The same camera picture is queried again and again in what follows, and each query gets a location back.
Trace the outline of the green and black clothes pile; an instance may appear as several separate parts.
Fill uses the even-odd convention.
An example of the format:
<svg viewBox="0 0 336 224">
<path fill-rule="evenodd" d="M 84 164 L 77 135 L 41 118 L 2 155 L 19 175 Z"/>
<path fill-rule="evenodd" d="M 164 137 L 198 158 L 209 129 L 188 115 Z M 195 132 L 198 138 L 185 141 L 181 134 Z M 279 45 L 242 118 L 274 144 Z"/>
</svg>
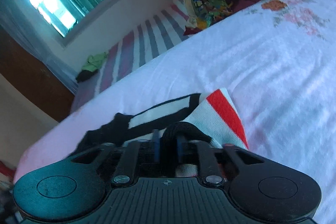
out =
<svg viewBox="0 0 336 224">
<path fill-rule="evenodd" d="M 77 83 L 82 83 L 93 77 L 105 63 L 107 57 L 107 52 L 90 55 L 86 63 L 82 66 L 80 73 L 76 77 Z"/>
</svg>

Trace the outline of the brown wooden door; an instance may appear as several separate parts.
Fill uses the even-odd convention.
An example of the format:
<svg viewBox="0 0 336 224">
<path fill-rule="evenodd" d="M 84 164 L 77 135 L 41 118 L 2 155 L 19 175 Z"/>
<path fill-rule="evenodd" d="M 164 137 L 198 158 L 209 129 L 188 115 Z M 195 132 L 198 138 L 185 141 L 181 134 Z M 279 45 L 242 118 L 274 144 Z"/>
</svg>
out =
<svg viewBox="0 0 336 224">
<path fill-rule="evenodd" d="M 1 29 L 1 75 L 54 120 L 61 122 L 69 116 L 74 95 L 4 29 Z"/>
</svg>

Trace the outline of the striped far bed sheet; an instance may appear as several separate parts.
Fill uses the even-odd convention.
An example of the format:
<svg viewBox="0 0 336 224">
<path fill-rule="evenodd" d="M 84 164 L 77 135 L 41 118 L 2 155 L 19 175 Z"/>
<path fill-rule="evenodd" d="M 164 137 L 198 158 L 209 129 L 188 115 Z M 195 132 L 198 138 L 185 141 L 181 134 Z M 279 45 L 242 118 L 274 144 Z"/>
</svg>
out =
<svg viewBox="0 0 336 224">
<path fill-rule="evenodd" d="M 171 5 L 131 30 L 104 52 L 95 71 L 78 83 L 70 112 L 75 112 L 117 81 L 188 39 L 184 34 L 187 18 L 185 11 Z"/>
</svg>

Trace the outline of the floral white bed sheet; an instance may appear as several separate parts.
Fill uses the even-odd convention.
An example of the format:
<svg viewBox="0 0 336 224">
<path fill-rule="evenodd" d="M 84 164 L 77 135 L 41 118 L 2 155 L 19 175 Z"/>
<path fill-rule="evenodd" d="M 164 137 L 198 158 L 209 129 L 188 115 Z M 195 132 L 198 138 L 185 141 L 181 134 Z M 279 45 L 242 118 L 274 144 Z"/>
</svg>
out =
<svg viewBox="0 0 336 224">
<path fill-rule="evenodd" d="M 249 149 L 314 178 L 335 223 L 335 0 L 262 3 L 188 38 L 74 112 L 21 157 L 15 179 L 68 156 L 88 130 L 191 93 L 226 88 Z"/>
</svg>

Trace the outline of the striped knit sweater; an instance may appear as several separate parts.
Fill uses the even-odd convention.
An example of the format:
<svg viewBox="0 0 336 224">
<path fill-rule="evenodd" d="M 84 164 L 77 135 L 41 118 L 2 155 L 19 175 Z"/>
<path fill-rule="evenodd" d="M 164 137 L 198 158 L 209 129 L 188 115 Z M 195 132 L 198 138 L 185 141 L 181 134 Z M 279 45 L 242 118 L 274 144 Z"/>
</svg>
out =
<svg viewBox="0 0 336 224">
<path fill-rule="evenodd" d="M 190 177 L 197 166 L 179 163 L 182 141 L 204 141 L 213 148 L 233 144 L 248 149 L 238 112 L 225 88 L 210 94 L 194 93 L 159 103 L 135 115 L 117 113 L 107 124 L 89 130 L 71 153 L 76 155 L 103 143 L 126 147 L 133 141 L 152 141 L 161 157 L 150 163 L 151 153 L 138 157 L 137 176 Z"/>
</svg>

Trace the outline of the grey left curtain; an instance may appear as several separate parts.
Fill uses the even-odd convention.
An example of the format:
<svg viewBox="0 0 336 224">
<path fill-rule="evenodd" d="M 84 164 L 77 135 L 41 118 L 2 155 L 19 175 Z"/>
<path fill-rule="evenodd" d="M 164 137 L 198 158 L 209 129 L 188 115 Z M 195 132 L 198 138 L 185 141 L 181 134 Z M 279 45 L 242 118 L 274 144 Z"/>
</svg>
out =
<svg viewBox="0 0 336 224">
<path fill-rule="evenodd" d="M 1 0 L 1 26 L 26 52 L 41 61 L 72 94 L 77 92 L 75 71 L 45 45 L 14 0 Z"/>
</svg>

